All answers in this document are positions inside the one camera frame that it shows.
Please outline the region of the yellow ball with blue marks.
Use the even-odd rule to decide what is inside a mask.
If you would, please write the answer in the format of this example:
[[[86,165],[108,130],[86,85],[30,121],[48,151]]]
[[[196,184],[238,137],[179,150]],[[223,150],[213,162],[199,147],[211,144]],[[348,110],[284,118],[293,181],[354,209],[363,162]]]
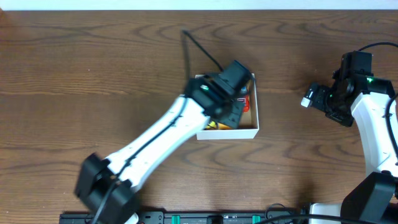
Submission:
[[[218,129],[218,123],[210,121],[205,129]]]

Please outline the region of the red toy truck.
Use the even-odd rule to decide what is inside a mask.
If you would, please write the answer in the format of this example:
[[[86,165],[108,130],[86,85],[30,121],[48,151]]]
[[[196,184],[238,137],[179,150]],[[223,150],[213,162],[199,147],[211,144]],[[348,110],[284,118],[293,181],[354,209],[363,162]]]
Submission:
[[[239,102],[241,102],[244,107],[243,107],[243,112],[247,113],[250,110],[250,101],[249,101],[249,90],[248,90],[248,86],[244,86],[241,89],[241,94],[239,96],[239,98],[237,98],[237,100]]]

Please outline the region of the orange duck toy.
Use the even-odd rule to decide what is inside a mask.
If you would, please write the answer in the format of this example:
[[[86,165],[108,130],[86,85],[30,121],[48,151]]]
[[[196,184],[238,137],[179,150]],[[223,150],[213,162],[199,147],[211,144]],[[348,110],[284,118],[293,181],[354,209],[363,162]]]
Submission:
[[[222,124],[222,123],[218,123],[217,125],[218,125],[218,129],[220,129],[220,130],[232,129],[232,127],[230,127],[228,125],[225,125],[225,124]]]

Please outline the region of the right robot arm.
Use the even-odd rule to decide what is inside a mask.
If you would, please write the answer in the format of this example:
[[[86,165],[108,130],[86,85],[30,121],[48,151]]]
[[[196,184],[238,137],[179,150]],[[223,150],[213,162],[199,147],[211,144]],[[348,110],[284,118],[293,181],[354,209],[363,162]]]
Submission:
[[[337,123],[356,124],[363,147],[366,176],[341,203],[314,203],[309,223],[397,223],[397,113],[392,82],[374,77],[372,54],[342,56],[332,86],[312,83],[301,105],[316,108]]]

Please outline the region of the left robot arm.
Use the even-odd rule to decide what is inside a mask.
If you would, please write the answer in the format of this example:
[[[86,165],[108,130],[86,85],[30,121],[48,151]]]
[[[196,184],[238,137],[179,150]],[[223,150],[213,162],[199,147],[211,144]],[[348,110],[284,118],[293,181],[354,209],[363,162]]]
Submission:
[[[168,111],[122,149],[104,159],[89,155],[81,164],[75,195],[94,215],[92,223],[137,223],[137,193],[153,171],[210,121],[236,129],[243,113],[241,90],[252,73],[233,61],[220,73],[189,77]]]

